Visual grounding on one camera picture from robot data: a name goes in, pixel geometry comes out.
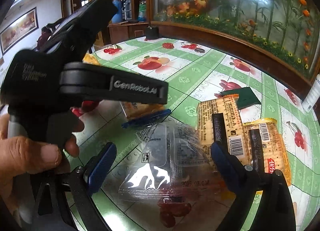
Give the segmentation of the person's left hand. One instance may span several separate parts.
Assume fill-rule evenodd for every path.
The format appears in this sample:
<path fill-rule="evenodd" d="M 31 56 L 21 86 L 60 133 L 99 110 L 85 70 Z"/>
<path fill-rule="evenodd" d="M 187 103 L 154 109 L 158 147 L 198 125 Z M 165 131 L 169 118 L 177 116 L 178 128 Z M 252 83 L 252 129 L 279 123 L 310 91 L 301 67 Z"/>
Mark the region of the person's left hand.
<path fill-rule="evenodd" d="M 9 114 L 1 116 L 1 197 L 8 210 L 17 210 L 17 199 L 12 193 L 16 176 L 57 169 L 69 172 L 71 167 L 65 154 L 54 144 L 39 143 L 26 137 L 8 138 Z"/>

